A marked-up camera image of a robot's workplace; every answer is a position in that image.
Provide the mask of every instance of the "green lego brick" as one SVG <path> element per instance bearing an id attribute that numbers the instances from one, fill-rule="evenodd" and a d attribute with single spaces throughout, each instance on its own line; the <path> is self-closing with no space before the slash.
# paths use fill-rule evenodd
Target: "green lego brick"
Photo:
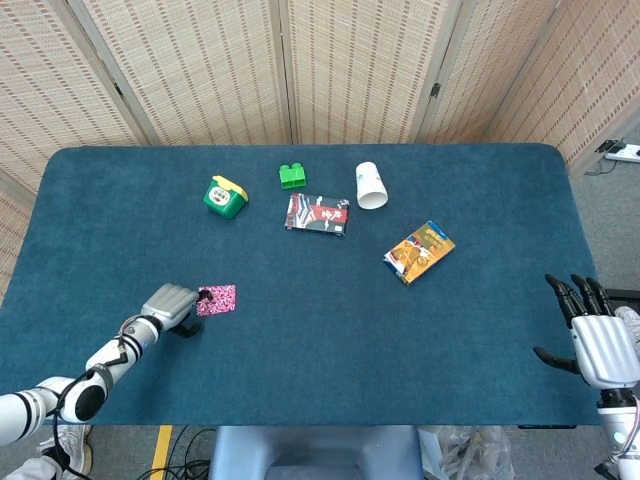
<path id="1" fill-rule="evenodd" d="M 307 184 L 307 178 L 304 175 L 304 167 L 300 163 L 294 163 L 291 166 L 280 166 L 280 184 L 282 189 L 304 187 Z"/>

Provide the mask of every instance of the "cup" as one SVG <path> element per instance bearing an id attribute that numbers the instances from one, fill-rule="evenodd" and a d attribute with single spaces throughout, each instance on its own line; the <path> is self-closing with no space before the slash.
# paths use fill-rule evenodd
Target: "cup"
<path id="1" fill-rule="evenodd" d="M 373 210 L 387 203 L 387 189 L 384 188 L 375 163 L 363 162 L 356 167 L 356 185 L 360 208 Z"/>

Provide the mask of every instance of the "wall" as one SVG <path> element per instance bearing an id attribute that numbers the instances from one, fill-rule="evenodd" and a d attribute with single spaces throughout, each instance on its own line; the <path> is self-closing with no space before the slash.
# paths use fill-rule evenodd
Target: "wall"
<path id="1" fill-rule="evenodd" d="M 640 3 L 566 1 L 488 129 L 495 142 L 541 142 L 578 175 L 640 111 Z"/>
<path id="2" fill-rule="evenodd" d="M 544 142 L 577 174 L 640 111 L 639 18 L 634 0 L 2 2 L 0 273 L 66 146 Z"/>

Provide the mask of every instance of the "electrical outlet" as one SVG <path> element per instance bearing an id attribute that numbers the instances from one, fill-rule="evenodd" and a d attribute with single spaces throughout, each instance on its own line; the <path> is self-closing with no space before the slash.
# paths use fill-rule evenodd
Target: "electrical outlet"
<path id="1" fill-rule="evenodd" d="M 616 153 L 605 153 L 604 158 L 607 160 L 620 160 L 621 162 L 640 163 L 640 145 L 627 144 Z"/>

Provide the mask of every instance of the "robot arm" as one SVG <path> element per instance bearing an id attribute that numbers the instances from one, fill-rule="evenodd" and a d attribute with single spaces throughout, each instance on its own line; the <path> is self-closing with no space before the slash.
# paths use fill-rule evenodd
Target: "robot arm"
<path id="1" fill-rule="evenodd" d="M 167 283 L 87 361 L 78 379 L 52 377 L 31 390 L 0 396 L 0 446 L 31 435 L 54 412 L 69 423 L 91 420 L 113 385 L 162 332 L 189 337 L 198 331 L 199 325 L 191 329 L 182 325 L 198 298 L 196 292 Z"/>
<path id="2" fill-rule="evenodd" d="M 622 480 L 638 479 L 640 402 L 631 389 L 640 380 L 640 361 L 634 339 L 623 320 L 614 316 L 607 294 L 597 281 L 571 276 L 581 301 L 568 284 L 551 275 L 545 278 L 558 297 L 576 358 L 558 358 L 541 347 L 533 350 L 547 365 L 581 375 L 590 387 L 600 390 L 598 413 L 613 451 L 596 472 L 615 480 L 609 469 L 617 464 Z"/>

